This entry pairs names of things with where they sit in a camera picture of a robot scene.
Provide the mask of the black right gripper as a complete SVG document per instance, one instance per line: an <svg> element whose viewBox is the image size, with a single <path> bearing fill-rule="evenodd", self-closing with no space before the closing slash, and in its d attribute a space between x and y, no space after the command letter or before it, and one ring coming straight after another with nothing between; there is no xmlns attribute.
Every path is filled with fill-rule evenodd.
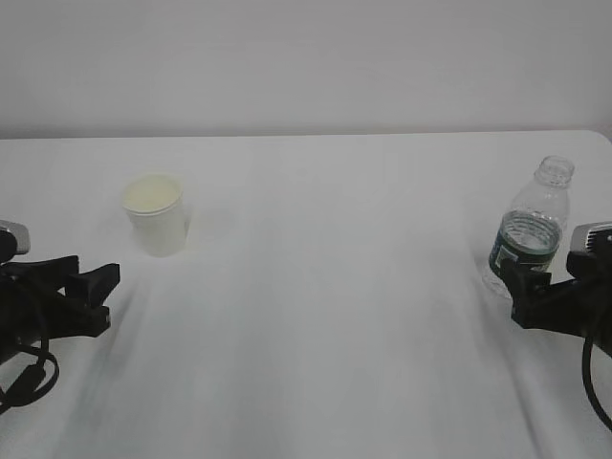
<svg viewBox="0 0 612 459"><path fill-rule="evenodd" d="M551 274L510 259L500 276L513 301L511 318L524 329L586 338L611 353L611 252L571 251L566 269L572 278L553 284Z"/></svg>

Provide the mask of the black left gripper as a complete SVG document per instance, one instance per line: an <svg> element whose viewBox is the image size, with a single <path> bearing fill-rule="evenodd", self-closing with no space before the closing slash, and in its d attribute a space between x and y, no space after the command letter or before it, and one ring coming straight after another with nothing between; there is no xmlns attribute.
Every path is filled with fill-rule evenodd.
<svg viewBox="0 0 612 459"><path fill-rule="evenodd" d="M43 338L96 338L110 327L106 298L120 265L82 273L75 255L1 266L1 362Z"/></svg>

